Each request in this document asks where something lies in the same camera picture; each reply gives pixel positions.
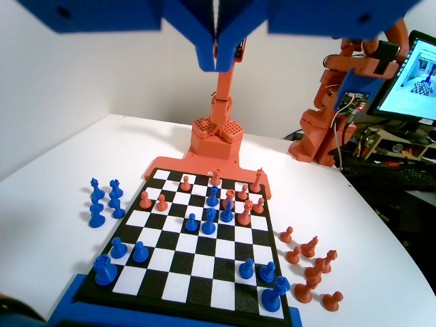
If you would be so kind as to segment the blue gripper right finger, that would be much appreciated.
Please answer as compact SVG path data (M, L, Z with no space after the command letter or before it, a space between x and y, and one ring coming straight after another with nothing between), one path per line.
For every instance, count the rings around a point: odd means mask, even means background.
M229 71L236 47L267 18L265 0L219 1L217 21L217 71Z

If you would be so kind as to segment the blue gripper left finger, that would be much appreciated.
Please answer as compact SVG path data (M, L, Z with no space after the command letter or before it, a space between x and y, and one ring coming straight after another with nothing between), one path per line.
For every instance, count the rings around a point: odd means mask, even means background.
M213 2L170 0L164 1L163 4L163 18L194 45L200 69L204 72L214 72Z

